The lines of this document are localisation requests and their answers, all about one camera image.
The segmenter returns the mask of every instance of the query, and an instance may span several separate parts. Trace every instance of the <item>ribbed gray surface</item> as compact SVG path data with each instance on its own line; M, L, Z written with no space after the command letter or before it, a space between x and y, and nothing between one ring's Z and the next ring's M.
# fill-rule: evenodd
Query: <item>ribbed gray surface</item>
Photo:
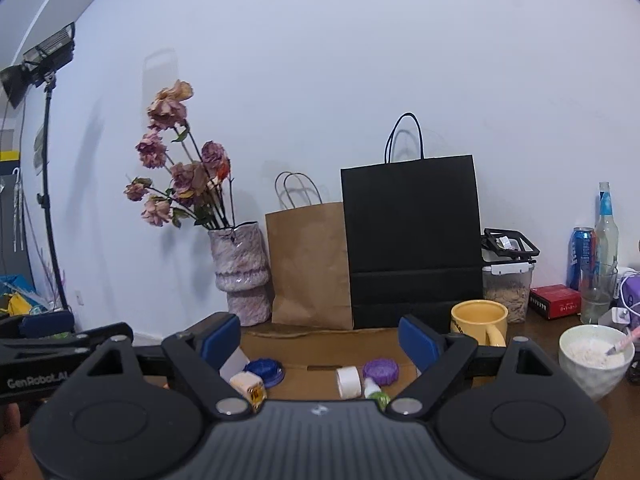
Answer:
M268 400L251 420L220 424L166 480L472 480L426 429L370 401Z

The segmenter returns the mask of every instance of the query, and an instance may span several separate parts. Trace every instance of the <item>blue gripper pad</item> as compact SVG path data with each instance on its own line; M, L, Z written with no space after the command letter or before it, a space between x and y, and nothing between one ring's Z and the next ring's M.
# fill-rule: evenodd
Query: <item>blue gripper pad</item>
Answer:
M238 316L231 316L219 329L203 339L200 357L219 372L222 365L239 346L240 319Z
M404 316L398 325L400 348L423 373L438 360L445 349L445 339L414 316Z
M73 332L74 315L69 310L25 316L18 330L22 337L34 339L63 332Z

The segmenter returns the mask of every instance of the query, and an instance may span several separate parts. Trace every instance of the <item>studio light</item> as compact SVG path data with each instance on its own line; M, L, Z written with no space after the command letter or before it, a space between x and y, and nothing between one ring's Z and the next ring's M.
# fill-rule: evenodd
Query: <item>studio light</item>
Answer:
M53 268L53 274L56 280L58 297L65 310L68 310L69 305L66 302L65 289L62 285L62 277L56 255L56 246L53 242L47 153L49 151L49 111L51 107L51 95L53 89L56 87L56 70L59 70L73 59L75 35L76 24L69 23L69 25L56 32L53 36L50 36L42 43L25 52L22 55L22 63L20 63L20 65L7 67L0 72L0 80L2 81L4 92L14 108L17 108L24 99L29 85L38 87L42 83L46 83L44 88L44 124L42 127L42 194L38 194L38 203L41 208L44 209L51 267Z

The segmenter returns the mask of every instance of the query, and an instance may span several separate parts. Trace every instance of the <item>blue can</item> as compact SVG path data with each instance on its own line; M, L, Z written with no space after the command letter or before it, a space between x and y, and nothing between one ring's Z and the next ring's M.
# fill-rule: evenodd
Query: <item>blue can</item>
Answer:
M593 227L574 227L569 248L567 286L578 290L580 271L593 270L596 263L596 233Z

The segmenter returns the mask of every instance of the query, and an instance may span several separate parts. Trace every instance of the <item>vase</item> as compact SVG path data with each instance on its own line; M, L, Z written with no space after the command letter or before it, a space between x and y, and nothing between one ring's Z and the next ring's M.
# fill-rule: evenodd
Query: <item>vase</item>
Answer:
M226 292L231 314L241 326L267 321L271 316L265 284L269 281L267 255L257 222L209 231L216 265L216 287Z

